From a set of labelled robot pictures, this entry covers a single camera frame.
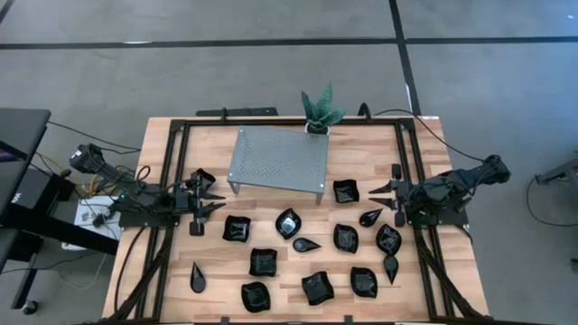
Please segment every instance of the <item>perforated metal platform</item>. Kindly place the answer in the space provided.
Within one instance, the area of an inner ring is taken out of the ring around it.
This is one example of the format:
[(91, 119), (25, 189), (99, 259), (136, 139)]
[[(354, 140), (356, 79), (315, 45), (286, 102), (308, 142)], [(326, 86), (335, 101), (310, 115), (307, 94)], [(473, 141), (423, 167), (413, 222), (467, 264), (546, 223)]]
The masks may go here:
[(322, 195), (328, 148), (327, 135), (241, 126), (227, 181), (235, 193), (248, 184)]

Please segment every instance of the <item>white pot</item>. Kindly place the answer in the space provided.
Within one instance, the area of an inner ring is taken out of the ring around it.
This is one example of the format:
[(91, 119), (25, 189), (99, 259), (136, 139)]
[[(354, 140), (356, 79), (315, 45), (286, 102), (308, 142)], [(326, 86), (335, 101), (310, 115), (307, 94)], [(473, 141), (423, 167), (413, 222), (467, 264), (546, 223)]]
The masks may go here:
[[(309, 126), (309, 122), (305, 123), (305, 133), (309, 133), (309, 132), (307, 132), (307, 126)], [(331, 132), (331, 127), (327, 126), (327, 134), (326, 135), (329, 135), (330, 132)]]

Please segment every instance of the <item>table leg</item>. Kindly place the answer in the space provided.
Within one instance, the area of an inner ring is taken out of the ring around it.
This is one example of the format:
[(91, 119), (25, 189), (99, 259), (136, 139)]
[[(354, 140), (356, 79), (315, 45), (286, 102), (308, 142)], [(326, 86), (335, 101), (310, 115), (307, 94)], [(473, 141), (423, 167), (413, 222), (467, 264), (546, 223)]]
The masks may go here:
[(241, 184), (240, 183), (234, 183), (232, 181), (228, 181), (228, 185), (231, 187), (231, 189), (233, 190), (233, 193), (238, 194), (239, 189), (241, 188)]

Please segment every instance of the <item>black dish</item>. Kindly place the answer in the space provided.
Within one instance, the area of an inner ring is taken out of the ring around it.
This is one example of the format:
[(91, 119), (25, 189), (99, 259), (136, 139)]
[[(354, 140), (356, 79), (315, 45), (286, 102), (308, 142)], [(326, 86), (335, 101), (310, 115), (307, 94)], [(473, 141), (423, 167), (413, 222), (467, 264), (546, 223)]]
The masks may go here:
[(378, 297), (378, 279), (373, 271), (365, 267), (351, 267), (351, 289), (359, 297)]
[(301, 218), (293, 209), (289, 208), (279, 215), (275, 222), (275, 228), (283, 238), (289, 239), (295, 236), (301, 228)]
[(227, 220), (225, 220), (225, 232), (223, 233), (223, 239), (246, 243), (249, 239), (250, 225), (250, 218), (228, 216)]
[(368, 211), (359, 217), (359, 224), (363, 227), (371, 227), (378, 221), (379, 215), (383, 209)]
[(268, 311), (271, 309), (269, 291), (260, 282), (241, 285), (241, 298), (245, 309), (250, 312)]
[(358, 183), (355, 180), (334, 181), (333, 191), (337, 203), (359, 202)]
[(196, 263), (192, 263), (192, 272), (191, 272), (191, 289), (195, 293), (202, 293), (207, 286), (207, 281), (205, 281), (205, 277), (202, 275), (200, 268), (197, 266)]
[(395, 256), (386, 256), (386, 259), (383, 260), (383, 267), (386, 269), (389, 282), (393, 284), (399, 269), (397, 258)]
[(325, 271), (301, 279), (301, 286), (305, 291), (310, 306), (316, 306), (335, 297), (333, 287)]
[(359, 245), (358, 231), (354, 227), (335, 225), (333, 229), (333, 244), (339, 250), (355, 254)]
[(401, 246), (401, 235), (397, 230), (384, 224), (376, 236), (376, 244), (387, 255), (395, 255)]
[(313, 249), (321, 248), (321, 245), (307, 238), (297, 238), (293, 242), (293, 248), (299, 253), (304, 253), (312, 251)]
[(251, 251), (251, 268), (253, 276), (275, 276), (277, 272), (277, 251), (274, 249), (257, 249)]

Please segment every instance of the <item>metal bracket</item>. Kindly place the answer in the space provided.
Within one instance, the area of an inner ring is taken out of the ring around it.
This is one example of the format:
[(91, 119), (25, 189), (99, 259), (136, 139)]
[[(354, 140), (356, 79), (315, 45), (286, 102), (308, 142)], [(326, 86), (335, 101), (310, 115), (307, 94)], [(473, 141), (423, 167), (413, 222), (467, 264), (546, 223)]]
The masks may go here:
[(169, 127), (169, 130), (171, 133), (177, 132), (177, 131), (181, 130), (186, 124), (187, 124), (187, 121), (185, 121), (185, 120), (172, 120), (171, 126)]
[(358, 116), (364, 116), (368, 121), (371, 121), (371, 112), (369, 111), (369, 106), (366, 103), (361, 103), (359, 107)]
[(413, 118), (400, 118), (399, 124), (401, 124), (401, 126), (407, 131), (415, 130), (415, 123)]
[(221, 116), (220, 116), (220, 121), (223, 124), (226, 124), (227, 123), (227, 117), (228, 117), (228, 111), (225, 107), (223, 107), (223, 114), (221, 114)]

